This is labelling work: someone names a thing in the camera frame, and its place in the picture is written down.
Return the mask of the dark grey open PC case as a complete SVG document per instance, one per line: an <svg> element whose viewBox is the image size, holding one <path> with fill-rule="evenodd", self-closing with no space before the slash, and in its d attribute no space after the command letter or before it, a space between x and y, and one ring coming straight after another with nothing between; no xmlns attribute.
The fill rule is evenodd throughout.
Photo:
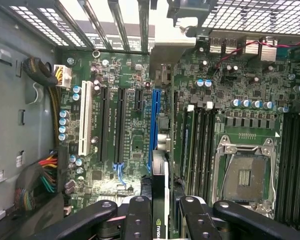
<svg viewBox="0 0 300 240"><path fill-rule="evenodd" d="M300 41L300 0L0 0L0 10L59 49L148 52L160 42Z"/></svg>

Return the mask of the short black expansion slot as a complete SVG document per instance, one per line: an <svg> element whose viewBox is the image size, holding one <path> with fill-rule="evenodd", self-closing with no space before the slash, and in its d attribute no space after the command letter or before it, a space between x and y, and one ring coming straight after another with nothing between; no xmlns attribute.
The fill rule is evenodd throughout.
<svg viewBox="0 0 300 240"><path fill-rule="evenodd" d="M143 90L136 89L134 95L134 110L141 113L143 110Z"/></svg>

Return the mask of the green motherboard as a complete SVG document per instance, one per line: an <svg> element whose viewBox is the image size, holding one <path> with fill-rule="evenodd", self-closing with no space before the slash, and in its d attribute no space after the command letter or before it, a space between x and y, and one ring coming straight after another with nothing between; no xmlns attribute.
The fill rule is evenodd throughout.
<svg viewBox="0 0 300 240"><path fill-rule="evenodd" d="M63 62L72 70L71 88L57 93L59 163L65 213L72 214L100 200L120 205L125 197L152 200L148 172L151 103L154 81L150 56L116 52L69 51ZM204 190L207 197L207 145L210 111L215 109L211 184L216 147L223 135L234 143L274 140L276 201L273 220L300 231L300 41L271 43L239 40L227 50L213 50L203 41L186 51L173 68L173 176L170 178L169 235L179 233L179 200L192 195L192 149L195 109L200 110L196 143L194 195L201 187L201 114L206 111ZM79 155L82 81L93 83L90 153ZM99 162L101 88L110 92L107 158ZM123 162L116 164L118 88L126 89ZM135 91L143 90L142 112L135 111Z"/></svg>

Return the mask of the blue expansion slot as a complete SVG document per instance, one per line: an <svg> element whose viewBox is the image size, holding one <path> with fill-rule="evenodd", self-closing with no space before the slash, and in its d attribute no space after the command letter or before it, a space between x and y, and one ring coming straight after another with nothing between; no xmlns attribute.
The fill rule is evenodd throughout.
<svg viewBox="0 0 300 240"><path fill-rule="evenodd" d="M147 170L150 173L152 171L152 156L153 150L158 146L158 123L157 116L161 111L161 90L152 90L152 102L151 102L151 118L150 118L150 132L149 132L149 153Z"/></svg>

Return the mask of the CPU socket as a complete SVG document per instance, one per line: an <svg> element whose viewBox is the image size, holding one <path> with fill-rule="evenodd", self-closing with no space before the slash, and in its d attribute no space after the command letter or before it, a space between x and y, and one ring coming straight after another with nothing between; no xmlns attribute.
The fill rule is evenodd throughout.
<svg viewBox="0 0 300 240"><path fill-rule="evenodd" d="M276 160L271 137L263 143L235 143L223 135L215 150L210 203L231 201L274 218Z"/></svg>

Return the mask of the white expansion slot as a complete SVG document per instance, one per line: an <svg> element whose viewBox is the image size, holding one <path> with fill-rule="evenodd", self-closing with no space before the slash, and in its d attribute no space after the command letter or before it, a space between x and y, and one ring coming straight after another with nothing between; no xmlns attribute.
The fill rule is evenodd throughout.
<svg viewBox="0 0 300 240"><path fill-rule="evenodd" d="M92 103L94 84L91 81L81 82L81 103L79 119L78 154L87 156L91 147Z"/></svg>

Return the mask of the grey power supply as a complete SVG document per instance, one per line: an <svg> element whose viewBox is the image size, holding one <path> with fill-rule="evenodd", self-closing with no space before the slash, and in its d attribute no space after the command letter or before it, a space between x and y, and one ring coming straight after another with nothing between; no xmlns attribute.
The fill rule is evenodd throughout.
<svg viewBox="0 0 300 240"><path fill-rule="evenodd" d="M20 172L53 148L49 95L22 69L31 56L54 63L52 50L0 9L0 220L14 206Z"/></svg>

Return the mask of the black RAM slot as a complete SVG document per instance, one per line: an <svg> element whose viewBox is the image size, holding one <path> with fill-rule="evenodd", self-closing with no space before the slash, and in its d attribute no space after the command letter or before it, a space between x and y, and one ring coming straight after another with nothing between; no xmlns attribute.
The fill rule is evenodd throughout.
<svg viewBox="0 0 300 240"><path fill-rule="evenodd" d="M195 109L193 117L193 133L192 133L192 180L191 180L191 194L195 194L195 175L196 175L196 156L197 156L197 135L199 125L200 110Z"/></svg>
<svg viewBox="0 0 300 240"><path fill-rule="evenodd" d="M215 120L216 110L213 108L209 114L209 125L208 125L208 145L207 145L207 190L206 196L208 200L211 198L212 188L212 167L213 167L213 155L214 155L214 132L215 132Z"/></svg>
<svg viewBox="0 0 300 240"><path fill-rule="evenodd" d="M206 144L206 129L207 129L207 113L204 109L201 111L201 144L200 144L200 191L199 196L204 195L204 176L205 176L205 144Z"/></svg>

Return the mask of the long black expansion slot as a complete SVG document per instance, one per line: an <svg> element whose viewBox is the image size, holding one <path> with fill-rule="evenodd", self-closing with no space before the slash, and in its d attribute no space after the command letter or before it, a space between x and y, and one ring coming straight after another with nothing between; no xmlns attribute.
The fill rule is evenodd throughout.
<svg viewBox="0 0 300 240"><path fill-rule="evenodd" d="M123 162L126 105L127 105L126 89L118 88L116 126L115 126L115 155L114 155L115 164L119 164Z"/></svg>
<svg viewBox="0 0 300 240"><path fill-rule="evenodd" d="M110 112L110 91L109 88L104 86L100 89L100 106L99 106L99 146L98 146L98 159L99 162L104 163L107 160L107 138L109 127L109 112Z"/></svg>

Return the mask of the white power connector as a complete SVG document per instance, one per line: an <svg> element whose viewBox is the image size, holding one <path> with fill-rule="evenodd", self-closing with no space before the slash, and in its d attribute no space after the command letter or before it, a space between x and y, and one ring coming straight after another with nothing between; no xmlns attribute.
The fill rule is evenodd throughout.
<svg viewBox="0 0 300 240"><path fill-rule="evenodd" d="M57 78L57 87L70 89L72 84L72 69L66 65L55 64L53 75Z"/></svg>

